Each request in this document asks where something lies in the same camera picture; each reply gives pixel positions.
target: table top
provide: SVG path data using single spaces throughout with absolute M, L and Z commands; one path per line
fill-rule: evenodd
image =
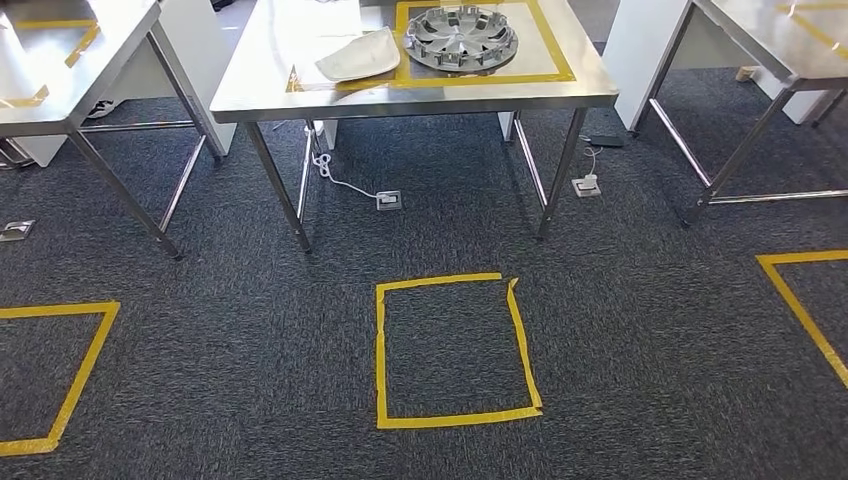
M 618 90 L 565 0 L 479 0 L 508 17 L 519 47 L 486 74 L 448 74 L 400 49 L 391 72 L 333 83 L 315 61 L 364 32 L 390 27 L 399 47 L 409 18 L 446 0 L 258 0 L 211 111 L 221 123 L 610 106 Z
M 801 90 L 848 82 L 848 0 L 695 0 L 751 56 Z
M 78 127 L 159 12 L 156 0 L 0 0 L 0 136 Z

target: white cable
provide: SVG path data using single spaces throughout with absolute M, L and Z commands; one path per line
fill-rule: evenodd
M 372 194 L 366 192 L 365 190 L 354 187 L 353 185 L 351 185 L 349 183 L 340 182 L 340 181 L 336 180 L 335 178 L 333 178 L 333 174 L 330 173 L 330 160 L 332 160 L 332 157 L 330 157 L 330 155 L 328 155 L 326 153 L 319 155 L 317 157 L 315 155 L 312 156 L 312 164 L 315 165 L 316 167 L 318 167 L 318 173 L 322 177 L 329 178 L 330 181 L 335 183 L 336 185 L 343 185 L 345 187 L 356 190 L 357 192 L 365 195 L 366 197 L 380 198 L 381 196 L 384 196 L 384 195 L 372 195 Z
M 580 140 L 583 140 L 586 143 L 590 143 L 592 141 L 591 138 L 586 135 L 580 135 Z M 591 146 L 583 147 L 583 155 L 586 157 L 592 157 L 592 170 L 589 171 L 589 175 L 595 173 L 595 165 L 598 162 L 598 155 L 604 151 L 604 147 L 599 147 L 597 150 L 593 149 Z

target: yellow tape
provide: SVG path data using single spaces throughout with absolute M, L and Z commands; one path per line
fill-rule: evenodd
M 521 418 L 536 417 L 542 411 L 536 407 L 516 408 L 502 412 L 471 413 L 468 415 L 447 415 L 442 417 L 415 417 L 415 418 L 386 418 L 382 424 L 377 423 L 377 428 L 438 428 L 438 427 L 460 427 L 463 425 L 479 425 L 481 423 L 498 423 L 518 420 Z
M 527 353 L 527 336 L 524 335 L 524 324 L 521 322 L 521 313 L 518 312 L 518 304 L 515 302 L 515 284 L 518 283 L 517 278 L 509 281 L 509 288 L 506 290 L 506 303 L 509 305 L 509 313 L 512 316 L 512 323 L 515 325 L 515 335 L 518 337 L 518 350 L 521 352 L 521 364 L 524 365 L 524 379 L 527 381 L 527 388 L 530 390 L 530 400 L 535 408 L 542 407 L 542 398 L 539 396 L 539 391 L 536 390 L 536 382 L 533 380 L 533 371 L 530 369 L 530 355 Z
M 557 69 L 557 73 L 543 74 L 524 74 L 524 75 L 464 75 L 459 77 L 435 77 L 435 78 L 412 78 L 409 55 L 400 56 L 400 64 L 394 71 L 393 78 L 384 79 L 363 79 L 354 80 L 351 82 L 341 83 L 315 83 L 306 84 L 297 80 L 292 68 L 292 75 L 289 77 L 286 92 L 298 91 L 316 91 L 316 90 L 336 90 L 336 91 L 356 91 L 365 90 L 368 88 L 387 86 L 390 88 L 442 88 L 442 87 L 459 87 L 468 85 L 514 85 L 519 83 L 543 83 L 543 82 L 573 82 L 575 80 L 574 72 L 568 65 L 562 50 L 559 48 L 559 43 L 556 41 L 556 36 L 551 30 L 548 21 L 545 19 L 545 14 L 539 6 L 538 0 L 411 0 L 405 2 L 397 2 L 395 6 L 395 42 L 398 49 L 403 50 L 403 34 L 406 31 L 407 22 L 409 21 L 410 8 L 429 8 L 440 6 L 455 6 L 462 4 L 473 5 L 498 5 L 501 3 L 525 3 L 536 22 L 539 29 L 539 35 L 545 43 L 548 54 Z
M 500 273 L 475 273 L 463 275 L 449 275 L 443 277 L 420 278 L 415 280 L 404 280 L 400 282 L 382 283 L 377 285 L 377 352 L 376 352 L 376 385 L 377 385 L 377 428 L 436 428 L 456 427 L 462 425 L 477 425 L 482 423 L 506 422 L 520 418 L 541 415 L 542 399 L 536 389 L 533 380 L 533 372 L 530 368 L 530 356 L 527 352 L 527 337 L 524 334 L 524 325 L 518 304 L 515 300 L 514 288 L 518 279 L 510 280 L 507 288 L 507 304 L 510 316 L 515 326 L 515 334 L 518 340 L 518 349 L 521 354 L 521 363 L 524 368 L 524 378 L 530 391 L 531 407 L 503 410 L 499 412 L 472 413 L 465 415 L 443 415 L 434 417 L 408 417 L 389 418 L 388 415 L 388 390 L 386 388 L 386 292 L 403 288 L 415 288 L 426 285 L 442 285 L 458 282 L 475 282 L 500 280 Z
M 760 266 L 763 267 L 763 270 L 766 272 L 769 279 L 771 279 L 775 288 L 777 288 L 780 296 L 783 297 L 789 305 L 789 308 L 792 309 L 792 312 L 795 313 L 796 317 L 798 317 L 798 321 L 801 322 L 804 330 L 807 331 L 807 334 L 813 339 L 813 342 L 822 352 L 828 363 L 830 363 L 830 366 L 833 367 L 833 370 L 842 380 L 845 388 L 848 388 L 848 368 L 845 367 L 845 363 L 841 358 L 839 358 L 839 355 L 837 355 L 836 351 L 830 345 L 830 342 L 827 341 L 827 338 L 825 338 L 824 334 L 822 334 L 821 330 L 819 330 L 816 322 L 813 321 L 813 318 L 809 313 L 807 313 L 804 306 L 801 305 L 798 297 L 795 296 L 792 289 L 789 288 L 789 285 L 783 280 L 783 277 L 780 276 L 780 273 L 778 273 L 777 269 L 774 267 L 775 265 L 786 263 L 804 263 L 828 260 L 848 260 L 848 251 L 842 250 L 757 256 L 757 261 L 760 262 Z
M 100 25 L 94 20 L 54 20 L 49 22 L 17 22 L 15 28 L 23 30 L 32 30 L 39 28 L 88 28 L 83 34 L 82 39 L 76 47 L 71 51 L 71 54 L 65 58 L 65 65 L 68 68 L 73 67 L 82 57 L 83 53 L 94 43 L 94 39 L 100 34 Z M 41 105 L 50 91 L 47 85 L 33 95 L 32 98 L 11 98 L 0 99 L 0 108 L 32 108 Z
M 58 446 L 59 442 L 51 440 L 50 438 L 33 438 L 31 440 L 0 442 L 0 457 L 48 453 L 55 450 Z
M 0 99 L 0 108 L 27 108 L 37 107 L 44 102 L 44 99 L 50 95 L 50 90 L 47 85 L 41 87 L 31 98 L 10 98 Z
M 56 421 L 53 422 L 53 428 L 50 429 L 50 434 L 47 438 L 59 442 L 62 433 L 65 432 L 65 427 L 68 425 L 68 420 L 71 419 L 71 414 L 74 413 L 74 408 L 77 406 L 79 397 L 82 394 L 82 389 L 85 387 L 85 382 L 88 381 L 91 370 L 94 368 L 94 362 L 97 361 L 100 355 L 100 349 L 103 348 L 103 343 L 106 341 L 106 335 L 112 328 L 112 322 L 118 314 L 118 309 L 121 304 L 118 302 L 110 302 L 106 304 L 104 310 L 103 321 L 100 322 L 100 327 L 97 328 L 97 333 L 94 334 L 94 339 L 88 347 L 88 352 L 82 360 L 82 365 L 74 378 L 74 383 L 71 384 L 71 389 L 62 402 L 62 407 L 59 409 L 59 414 L 56 415 Z
M 100 326 L 94 334 L 94 339 L 91 341 L 88 351 L 86 351 L 82 364 L 74 377 L 68 394 L 65 396 L 65 400 L 62 402 L 62 406 L 59 408 L 59 413 L 56 415 L 47 437 L 0 442 L 0 456 L 47 453 L 56 449 L 120 308 L 119 302 L 102 302 L 0 309 L 0 319 L 103 314 L 103 320 L 101 320 Z
M 382 283 L 377 289 L 399 290 L 401 288 L 423 287 L 425 285 L 441 285 L 458 282 L 483 282 L 486 280 L 500 280 L 500 273 L 469 273 L 462 275 L 447 275 L 444 277 L 417 278 L 415 280 L 404 280 L 402 282 Z
M 825 10 L 825 9 L 828 9 L 828 8 L 834 9 L 834 8 L 846 8 L 846 7 L 848 7 L 848 5 L 838 6 L 838 7 L 834 6 L 834 5 L 831 5 L 829 7 L 824 7 L 824 5 L 826 5 L 826 4 L 821 4 L 821 5 L 822 5 L 823 8 L 818 8 L 819 10 Z M 797 23 L 801 28 L 806 30 L 807 33 L 809 33 L 813 38 L 815 38 L 816 40 L 818 40 L 819 42 L 823 43 L 828 48 L 833 50 L 834 53 L 836 53 L 837 55 L 839 55 L 843 59 L 848 60 L 848 48 L 841 45 L 838 41 L 834 40 L 830 35 L 824 33 L 818 27 L 816 27 L 815 25 L 810 23 L 809 20 L 807 20 L 806 18 L 804 18 L 804 17 L 802 17 L 801 15 L 798 14 L 798 10 L 802 10 L 802 9 L 803 10 L 814 10 L 813 8 L 805 8 L 805 7 L 812 7 L 812 6 L 813 5 L 797 5 L 794 8 L 794 12 L 793 12 L 793 8 L 791 6 L 787 6 L 787 5 L 780 5 L 780 6 L 777 7 L 777 9 L 779 11 L 783 12 L 783 13 L 786 13 L 786 14 L 792 13 L 792 15 L 790 15 L 789 18 L 794 20 L 795 23 Z
M 760 260 L 760 263 L 766 261 L 771 265 L 779 265 L 782 263 L 829 262 L 834 260 L 848 260 L 848 250 L 778 253 L 773 255 L 758 255 L 757 259 Z
M 807 4 L 795 4 L 792 5 L 795 7 L 795 11 L 798 10 L 838 10 L 838 9 L 848 9 L 848 3 L 845 2 L 822 2 L 822 3 L 807 3 Z
M 76 48 L 74 48 L 74 51 L 71 52 L 70 55 L 68 55 L 68 58 L 65 59 L 65 65 L 67 65 L 68 68 L 73 67 L 74 64 L 79 61 L 83 52 L 85 52 L 86 49 L 91 46 L 91 43 L 94 42 L 94 39 L 97 38 L 97 35 L 99 34 L 100 26 L 95 23 L 91 26 L 91 28 L 88 29 L 88 31 L 85 32 L 85 35 L 82 36 L 80 43 L 76 46 Z
M 15 28 L 35 30 L 40 28 L 89 28 L 96 25 L 94 20 L 49 20 L 44 22 L 15 22 Z

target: dark gray carpet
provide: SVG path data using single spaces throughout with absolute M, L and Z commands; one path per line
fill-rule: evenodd
M 713 169 L 768 105 L 733 74 L 675 72 L 661 94 Z M 130 102 L 110 120 L 178 112 Z M 546 184 L 569 115 L 525 115 Z M 294 188 L 302 124 L 263 128 Z M 818 131 L 776 119 L 732 190 L 845 186 L 846 129 L 846 107 Z M 625 135 L 610 110 L 592 111 L 585 133 Z M 377 212 L 313 172 L 308 257 L 241 129 L 230 157 L 204 153 L 188 184 L 170 230 L 180 263 L 72 148 L 0 175 L 3 218 L 38 220 L 0 247 L 0 304 L 123 305 L 59 448 L 0 459 L 0 478 L 845 478 L 848 391 L 755 259 L 845 248 L 844 200 L 716 207 L 682 229 L 674 208 L 698 184 L 652 117 L 600 156 L 603 195 L 567 192 L 540 243 L 523 160 L 499 135 L 494 115 L 343 122 L 334 175 L 399 189 L 404 209 Z M 194 138 L 94 141 L 161 212 Z M 581 158 L 573 176 L 589 168 Z M 781 267 L 843 358 L 845 263 Z M 486 271 L 521 278 L 544 415 L 376 430 L 375 284 Z M 526 405 L 503 287 L 387 298 L 393 415 Z M 6 326 L 17 322 L 31 323 Z M 34 417 L 66 388 L 86 328 L 0 326 L 0 440 L 44 429 Z

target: stainless steel table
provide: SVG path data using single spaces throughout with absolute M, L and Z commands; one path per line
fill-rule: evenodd
M 165 230 L 211 126 L 159 25 L 156 0 L 5 0 L 0 3 L 0 137 L 67 135 L 115 190 L 129 211 L 172 257 L 180 253 Z M 191 121 L 82 127 L 88 112 L 147 38 Z M 157 223 L 139 205 L 86 134 L 160 128 L 200 134 L 164 217 Z
M 668 70 L 696 9 L 701 9 L 751 58 L 771 72 L 782 90 L 765 114 L 736 148 L 715 178 L 689 148 L 657 100 Z M 648 104 L 659 115 L 686 159 L 704 184 L 695 205 L 684 212 L 683 222 L 697 221 L 708 205 L 755 203 L 848 196 L 848 190 L 718 196 L 721 188 L 745 161 L 769 120 L 783 110 L 796 92 L 842 90 L 848 87 L 848 1 L 822 0 L 692 0 L 679 33 L 666 54 L 648 93 Z M 637 122 L 644 122 L 647 107 Z
M 394 71 L 332 83 L 314 62 L 350 40 L 384 26 L 398 43 L 411 16 L 455 1 L 259 0 L 212 101 L 218 122 L 241 122 L 255 145 L 283 212 L 300 245 L 309 240 L 301 219 L 313 150 L 320 149 L 313 120 L 471 112 L 516 112 L 509 136 L 519 137 L 543 214 L 539 236 L 559 201 L 588 108 L 611 106 L 618 91 L 594 46 L 564 0 L 480 0 L 481 8 L 509 18 L 519 37 L 518 53 L 496 71 L 447 75 L 410 60 L 401 50 Z M 542 188 L 517 112 L 532 108 L 573 108 L 565 146 L 550 192 Z M 280 180 L 257 122 L 303 119 L 308 141 L 297 207 Z

